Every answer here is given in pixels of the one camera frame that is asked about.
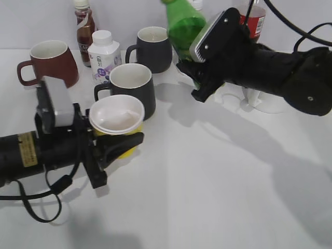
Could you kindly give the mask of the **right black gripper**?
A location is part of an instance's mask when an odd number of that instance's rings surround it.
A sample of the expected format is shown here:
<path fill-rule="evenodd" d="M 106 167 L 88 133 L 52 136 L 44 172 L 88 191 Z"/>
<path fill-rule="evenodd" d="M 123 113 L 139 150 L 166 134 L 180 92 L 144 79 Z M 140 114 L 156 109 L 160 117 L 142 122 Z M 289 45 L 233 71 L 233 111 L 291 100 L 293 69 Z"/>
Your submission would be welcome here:
<path fill-rule="evenodd" d="M 240 24 L 240 13 L 234 8 L 225 10 L 208 37 L 205 49 L 200 52 L 205 62 L 198 63 L 199 88 L 191 95 L 199 102 L 205 102 L 225 82 L 242 87 L 256 89 L 257 82 L 249 76 L 253 65 L 257 44 L 250 39 L 250 31 Z"/>

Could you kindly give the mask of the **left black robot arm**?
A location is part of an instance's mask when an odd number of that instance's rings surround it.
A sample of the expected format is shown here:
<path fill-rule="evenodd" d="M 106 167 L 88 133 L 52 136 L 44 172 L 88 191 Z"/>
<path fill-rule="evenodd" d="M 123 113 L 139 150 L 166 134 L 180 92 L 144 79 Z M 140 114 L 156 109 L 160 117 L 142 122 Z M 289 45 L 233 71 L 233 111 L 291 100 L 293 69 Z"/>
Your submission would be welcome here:
<path fill-rule="evenodd" d="M 83 164 L 94 189 L 107 184 L 105 169 L 122 154 L 140 145 L 144 133 L 130 135 L 96 135 L 88 117 L 73 105 L 73 124 L 53 128 L 46 133 L 39 114 L 35 115 L 36 130 L 1 137 L 1 186 L 44 170 L 55 170 Z"/>

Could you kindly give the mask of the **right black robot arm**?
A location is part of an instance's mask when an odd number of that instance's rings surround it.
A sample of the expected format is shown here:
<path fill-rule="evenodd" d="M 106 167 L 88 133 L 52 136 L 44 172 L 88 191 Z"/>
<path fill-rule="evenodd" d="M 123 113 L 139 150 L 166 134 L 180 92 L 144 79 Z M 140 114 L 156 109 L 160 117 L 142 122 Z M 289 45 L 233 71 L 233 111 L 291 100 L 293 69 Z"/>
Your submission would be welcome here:
<path fill-rule="evenodd" d="M 190 46 L 197 63 L 199 89 L 193 95 L 204 102 L 223 83 L 282 97 L 293 108 L 310 115 L 331 111 L 331 51 L 316 47 L 306 52 L 277 52 L 251 41 L 241 15 L 228 8 L 213 17 Z"/>

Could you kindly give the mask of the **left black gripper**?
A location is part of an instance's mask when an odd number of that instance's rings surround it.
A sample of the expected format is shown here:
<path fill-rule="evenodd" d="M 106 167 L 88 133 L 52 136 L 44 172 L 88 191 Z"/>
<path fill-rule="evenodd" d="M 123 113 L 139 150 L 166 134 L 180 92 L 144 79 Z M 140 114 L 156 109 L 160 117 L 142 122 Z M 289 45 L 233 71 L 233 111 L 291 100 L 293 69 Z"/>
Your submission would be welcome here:
<path fill-rule="evenodd" d="M 81 113 L 78 103 L 73 104 L 74 121 L 66 127 L 56 127 L 46 132 L 39 113 L 35 115 L 41 161 L 46 171 L 73 165 L 72 171 L 61 177 L 51 188 L 67 188 L 73 183 L 79 164 L 82 163 L 93 188 L 107 184 L 106 169 L 122 154 L 140 145 L 144 140 L 144 133 L 137 132 L 130 135 L 102 135 L 96 139 L 98 149 L 98 163 L 94 158 L 91 126 L 87 118 Z"/>

